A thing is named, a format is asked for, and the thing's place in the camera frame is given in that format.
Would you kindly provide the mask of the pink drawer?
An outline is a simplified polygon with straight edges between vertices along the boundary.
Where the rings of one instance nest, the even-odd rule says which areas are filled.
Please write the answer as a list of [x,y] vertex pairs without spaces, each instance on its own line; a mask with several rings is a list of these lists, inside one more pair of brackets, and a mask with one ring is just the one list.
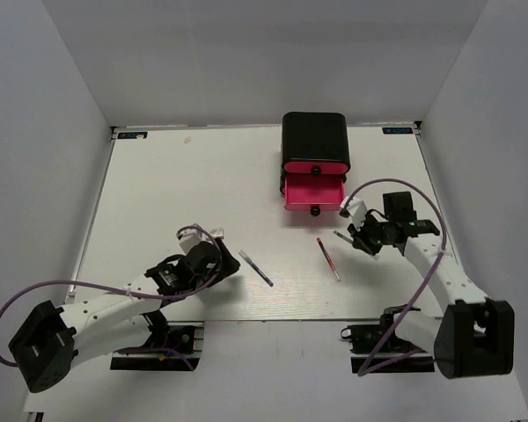
[[340,162],[328,161],[290,161],[283,167],[287,173],[318,175],[343,175],[346,174],[350,166]]
[[288,174],[283,188],[284,208],[293,212],[336,212],[345,198],[342,175]]

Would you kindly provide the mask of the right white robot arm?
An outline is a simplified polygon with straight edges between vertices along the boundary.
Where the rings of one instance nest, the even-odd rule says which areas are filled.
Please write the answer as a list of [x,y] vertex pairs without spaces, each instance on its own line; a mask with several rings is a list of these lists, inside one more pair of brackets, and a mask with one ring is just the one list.
[[515,312],[475,285],[444,244],[444,231],[420,219],[409,192],[386,193],[376,218],[353,195],[341,203],[355,249],[376,256],[397,249],[422,277],[404,305],[385,309],[377,343],[358,369],[360,376],[429,354],[447,379],[507,375],[514,365]]

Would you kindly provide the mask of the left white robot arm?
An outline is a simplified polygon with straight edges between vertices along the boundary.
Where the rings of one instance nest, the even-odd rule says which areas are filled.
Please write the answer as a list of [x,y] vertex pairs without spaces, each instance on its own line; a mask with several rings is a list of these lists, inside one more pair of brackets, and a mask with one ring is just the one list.
[[8,347],[32,393],[60,382],[71,369],[101,355],[187,351],[163,308],[237,273],[240,263],[221,239],[197,241],[127,284],[121,294],[56,307],[38,304]]

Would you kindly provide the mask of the purple pen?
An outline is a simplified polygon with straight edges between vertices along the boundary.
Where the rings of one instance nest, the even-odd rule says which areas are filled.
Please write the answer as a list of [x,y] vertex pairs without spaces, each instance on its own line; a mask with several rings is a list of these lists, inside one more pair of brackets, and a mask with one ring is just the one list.
[[270,287],[274,286],[274,282],[253,262],[245,251],[241,250],[238,254]]

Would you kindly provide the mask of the dark green pen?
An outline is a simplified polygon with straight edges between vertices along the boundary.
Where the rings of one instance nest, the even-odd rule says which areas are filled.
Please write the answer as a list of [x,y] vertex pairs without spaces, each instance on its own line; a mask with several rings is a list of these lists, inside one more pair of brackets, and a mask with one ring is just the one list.
[[334,230],[333,233],[339,237],[340,239],[344,240],[345,242],[349,243],[349,244],[352,244],[353,243],[353,239],[349,236],[346,236],[344,234],[342,234],[340,231],[338,230]]

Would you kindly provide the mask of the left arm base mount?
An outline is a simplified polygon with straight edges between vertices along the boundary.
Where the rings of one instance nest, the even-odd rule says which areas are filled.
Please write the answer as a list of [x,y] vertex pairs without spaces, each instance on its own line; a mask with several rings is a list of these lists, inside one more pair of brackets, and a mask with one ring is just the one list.
[[193,372],[202,355],[203,323],[169,322],[161,311],[143,316],[148,336],[112,354],[115,371]]

